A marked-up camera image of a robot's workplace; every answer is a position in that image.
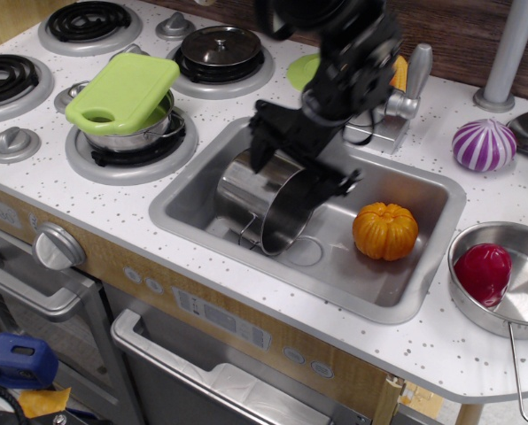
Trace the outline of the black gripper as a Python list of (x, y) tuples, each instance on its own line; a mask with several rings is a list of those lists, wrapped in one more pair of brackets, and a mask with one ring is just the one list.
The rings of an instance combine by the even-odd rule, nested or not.
[(309, 221), (319, 205), (329, 197), (347, 195), (359, 181), (359, 171), (345, 175), (318, 160), (349, 120), (325, 118), (306, 105), (290, 109), (265, 100), (255, 103), (249, 121), (252, 170), (258, 174), (277, 151), (305, 168), (290, 180), (285, 207), (290, 220)]

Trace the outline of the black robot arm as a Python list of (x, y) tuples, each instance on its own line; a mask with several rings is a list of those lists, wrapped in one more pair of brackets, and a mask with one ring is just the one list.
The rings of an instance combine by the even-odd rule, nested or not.
[(313, 178), (303, 198), (315, 209), (344, 196), (359, 180), (318, 161), (347, 122), (383, 104), (391, 94), (393, 65), (401, 44), (400, 27), (383, 1), (257, 1), (255, 19), (277, 41), (295, 32), (320, 38), (320, 62), (296, 110), (259, 100), (250, 120), (250, 164), (260, 172), (276, 151), (294, 159)]

